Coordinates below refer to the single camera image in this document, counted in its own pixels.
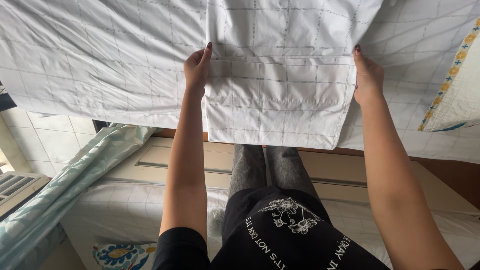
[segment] light blue curtain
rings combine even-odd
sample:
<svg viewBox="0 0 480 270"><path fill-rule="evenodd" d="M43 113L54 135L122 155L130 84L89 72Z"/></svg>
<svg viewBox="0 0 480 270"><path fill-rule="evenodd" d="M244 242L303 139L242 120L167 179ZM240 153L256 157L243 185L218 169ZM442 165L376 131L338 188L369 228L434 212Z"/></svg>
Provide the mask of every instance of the light blue curtain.
<svg viewBox="0 0 480 270"><path fill-rule="evenodd" d="M0 222L0 268L13 270L28 258L80 194L155 130L126 124L103 128L35 197Z"/></svg>

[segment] gray jeans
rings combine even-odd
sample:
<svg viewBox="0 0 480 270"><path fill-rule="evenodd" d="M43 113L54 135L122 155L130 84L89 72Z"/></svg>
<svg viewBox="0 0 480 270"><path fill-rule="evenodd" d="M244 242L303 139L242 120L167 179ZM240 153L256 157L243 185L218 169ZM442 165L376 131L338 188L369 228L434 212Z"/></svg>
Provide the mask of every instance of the gray jeans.
<svg viewBox="0 0 480 270"><path fill-rule="evenodd" d="M284 189L298 189L320 200L296 148L267 146L266 153L272 184ZM262 146L235 144L228 198L246 188L266 186L265 157Z"/></svg>

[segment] tile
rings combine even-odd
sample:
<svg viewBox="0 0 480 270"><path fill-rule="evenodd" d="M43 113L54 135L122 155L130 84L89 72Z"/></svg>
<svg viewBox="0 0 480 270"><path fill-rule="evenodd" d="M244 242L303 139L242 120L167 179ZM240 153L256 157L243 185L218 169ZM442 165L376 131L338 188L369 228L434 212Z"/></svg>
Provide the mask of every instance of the tile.
<svg viewBox="0 0 480 270"><path fill-rule="evenodd" d="M70 123L70 119L66 115L55 115L39 118L29 111L27 112L27 114L32 121L34 128L73 132L73 127Z"/></svg>
<svg viewBox="0 0 480 270"><path fill-rule="evenodd" d="M48 157L52 162L68 161L80 150L73 132L36 129Z"/></svg>
<svg viewBox="0 0 480 270"><path fill-rule="evenodd" d="M93 135L96 134L92 119L75 116L69 116L69 118L74 132Z"/></svg>
<svg viewBox="0 0 480 270"><path fill-rule="evenodd" d="M15 107L0 112L7 126L33 127L28 118L27 112L21 108Z"/></svg>
<svg viewBox="0 0 480 270"><path fill-rule="evenodd" d="M48 177L54 177L56 175L52 163L49 161L27 160L27 162L34 173L41 173Z"/></svg>
<svg viewBox="0 0 480 270"><path fill-rule="evenodd" d="M59 173L65 165L67 165L67 163L52 162L53 169L56 173Z"/></svg>
<svg viewBox="0 0 480 270"><path fill-rule="evenodd" d="M8 129L26 160L50 161L35 129L12 126Z"/></svg>
<svg viewBox="0 0 480 270"><path fill-rule="evenodd" d="M75 133L75 135L77 135L80 148L83 148L91 139L95 138L95 135L92 134Z"/></svg>

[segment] mattress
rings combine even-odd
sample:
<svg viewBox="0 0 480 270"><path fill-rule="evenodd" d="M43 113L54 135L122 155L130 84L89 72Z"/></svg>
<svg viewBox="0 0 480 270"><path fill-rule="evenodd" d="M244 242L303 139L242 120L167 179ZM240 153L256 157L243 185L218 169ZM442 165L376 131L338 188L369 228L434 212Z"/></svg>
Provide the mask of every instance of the mattress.
<svg viewBox="0 0 480 270"><path fill-rule="evenodd" d="M99 181L89 187L63 217L65 229L87 270L98 270L92 258L96 243L147 244L158 239L165 186ZM208 211L224 209L228 191L207 190ZM368 206L322 200L334 227L392 268L384 243ZM468 269L480 260L480 221L464 214L432 212L442 235ZM212 259L221 241L208 237Z"/></svg>
<svg viewBox="0 0 480 270"><path fill-rule="evenodd" d="M207 42L207 3L5 0L2 82L24 110L176 128L185 87L181 65ZM480 16L479 3L384 1L361 39L363 52L385 68L384 95L411 156L480 163L480 127L417 131ZM205 100L202 108L208 131ZM363 149L354 100L336 145Z"/></svg>

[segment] fingernail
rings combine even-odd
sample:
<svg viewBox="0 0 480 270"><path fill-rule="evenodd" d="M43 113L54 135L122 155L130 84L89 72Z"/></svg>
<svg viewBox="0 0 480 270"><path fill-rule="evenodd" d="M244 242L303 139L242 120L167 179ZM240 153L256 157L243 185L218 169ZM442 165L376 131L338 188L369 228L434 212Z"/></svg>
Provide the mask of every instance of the fingernail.
<svg viewBox="0 0 480 270"><path fill-rule="evenodd" d="M360 44L355 45L355 55L361 55Z"/></svg>

